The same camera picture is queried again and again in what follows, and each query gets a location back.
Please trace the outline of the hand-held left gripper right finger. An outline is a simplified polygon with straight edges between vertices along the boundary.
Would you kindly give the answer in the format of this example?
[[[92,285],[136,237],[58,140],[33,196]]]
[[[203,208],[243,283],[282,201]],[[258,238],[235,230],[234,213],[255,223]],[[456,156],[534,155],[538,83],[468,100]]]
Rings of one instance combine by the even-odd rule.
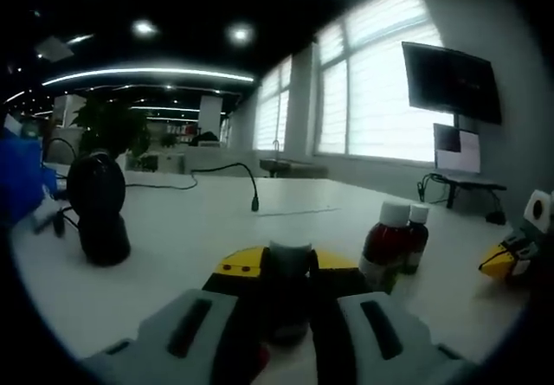
[[[319,384],[466,384],[476,369],[332,254],[310,252],[308,298]]]

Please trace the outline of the person's left hand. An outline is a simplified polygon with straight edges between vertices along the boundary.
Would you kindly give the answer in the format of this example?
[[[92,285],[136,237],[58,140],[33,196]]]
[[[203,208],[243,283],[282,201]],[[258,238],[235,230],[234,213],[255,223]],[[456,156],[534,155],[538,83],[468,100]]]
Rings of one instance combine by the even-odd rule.
[[[270,358],[271,355],[268,347],[265,344],[261,343],[257,351],[254,378],[258,377],[259,374],[267,367]]]

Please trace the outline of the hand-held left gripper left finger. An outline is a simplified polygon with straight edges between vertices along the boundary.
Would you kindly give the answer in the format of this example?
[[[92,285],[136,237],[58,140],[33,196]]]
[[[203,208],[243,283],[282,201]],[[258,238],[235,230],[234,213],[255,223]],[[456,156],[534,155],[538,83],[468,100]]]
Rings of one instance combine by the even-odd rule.
[[[134,339],[82,360],[98,384],[249,384],[261,337],[267,247],[225,257],[200,289],[156,311]]]

